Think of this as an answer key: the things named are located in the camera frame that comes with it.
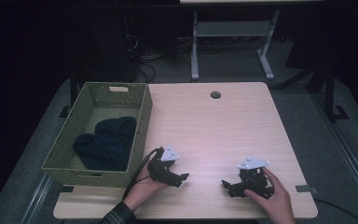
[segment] green basket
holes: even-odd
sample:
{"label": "green basket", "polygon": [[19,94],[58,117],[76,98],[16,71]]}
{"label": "green basket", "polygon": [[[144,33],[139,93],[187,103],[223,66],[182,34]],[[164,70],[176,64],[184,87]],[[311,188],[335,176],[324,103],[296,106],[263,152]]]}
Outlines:
{"label": "green basket", "polygon": [[[65,185],[126,188],[143,160],[152,105],[147,84],[87,82],[46,157],[42,170]],[[87,169],[72,147],[76,138],[82,133],[93,133],[99,121],[125,116],[134,117],[137,121],[127,170]]]}

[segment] table grommet hole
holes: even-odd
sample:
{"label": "table grommet hole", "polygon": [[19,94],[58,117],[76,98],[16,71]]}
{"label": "table grommet hole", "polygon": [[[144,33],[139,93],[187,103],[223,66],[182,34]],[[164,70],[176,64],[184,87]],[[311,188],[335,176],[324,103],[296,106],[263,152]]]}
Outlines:
{"label": "table grommet hole", "polygon": [[219,99],[220,97],[222,97],[222,94],[218,91],[213,91],[211,92],[211,97],[214,99]]}

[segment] striped sleeve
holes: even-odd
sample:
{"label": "striped sleeve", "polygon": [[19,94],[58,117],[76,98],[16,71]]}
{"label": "striped sleeve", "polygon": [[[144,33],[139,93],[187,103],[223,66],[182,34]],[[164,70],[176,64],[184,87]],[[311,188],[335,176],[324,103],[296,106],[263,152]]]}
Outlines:
{"label": "striped sleeve", "polygon": [[136,217],[130,208],[120,202],[103,217],[100,224],[132,224],[135,221]]}

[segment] floor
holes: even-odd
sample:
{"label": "floor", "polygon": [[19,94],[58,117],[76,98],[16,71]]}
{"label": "floor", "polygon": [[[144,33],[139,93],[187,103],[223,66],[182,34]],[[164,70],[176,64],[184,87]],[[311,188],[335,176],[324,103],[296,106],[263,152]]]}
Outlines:
{"label": "floor", "polygon": [[[265,82],[274,86],[301,72],[285,67],[293,46],[290,40],[275,40],[270,45],[268,60],[275,74],[271,81],[264,77],[256,57],[256,49],[260,48],[263,39],[220,38],[205,39],[202,43],[198,82]],[[176,59],[160,57],[153,50],[145,56],[146,65],[140,66],[143,72],[134,82],[191,82],[189,49],[180,51]],[[323,112],[324,91],[316,94],[306,91],[309,79],[305,77],[284,90],[270,91],[319,210],[316,218],[298,220],[297,223],[358,223],[358,170],[355,169],[358,166],[358,106],[350,90],[336,80],[335,105],[341,105],[349,119],[331,122]],[[67,80],[51,101],[2,190],[0,223],[98,222],[55,218],[53,208],[62,184],[40,170],[64,122],[64,118],[60,118],[62,109],[69,104]],[[348,151],[356,160],[348,159]],[[264,219],[257,221],[269,223]]]}

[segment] gray carpet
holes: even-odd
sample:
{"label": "gray carpet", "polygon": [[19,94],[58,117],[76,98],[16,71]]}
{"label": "gray carpet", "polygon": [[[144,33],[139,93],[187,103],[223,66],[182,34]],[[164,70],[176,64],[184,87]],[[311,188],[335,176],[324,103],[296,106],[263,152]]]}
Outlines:
{"label": "gray carpet", "polygon": [[[199,55],[200,80],[198,82],[262,81],[276,85],[300,72],[286,68],[290,41],[271,43],[268,59],[275,79],[266,81],[255,50],[262,40],[225,40],[213,49],[201,50]],[[162,58],[147,63],[156,70],[155,83],[190,82],[190,53],[179,54],[180,58]],[[152,77],[153,71],[141,66]],[[324,119],[314,96],[306,92],[309,78],[299,80],[282,91],[271,91],[280,113],[283,125],[297,159],[309,185],[317,190],[315,199],[327,201],[342,207],[358,217],[358,183],[353,177],[348,163],[343,157],[339,143],[332,135],[329,124]],[[136,82],[144,82],[141,75]],[[323,97],[323,92],[316,97]],[[69,82],[66,81],[51,102],[45,116],[40,121],[27,148],[24,150],[10,179],[0,195],[0,223],[21,223],[32,201],[34,190],[43,177],[40,167],[53,144],[64,119],[59,115],[64,106],[69,105]],[[340,129],[358,160],[358,106],[351,92],[336,81],[335,104],[342,105],[350,119],[337,120]],[[35,209],[33,223],[95,223],[98,220],[59,220],[52,215],[61,184],[53,181],[43,205]],[[317,202],[319,215],[314,219],[298,220],[297,223],[349,223],[358,221],[336,207]]]}

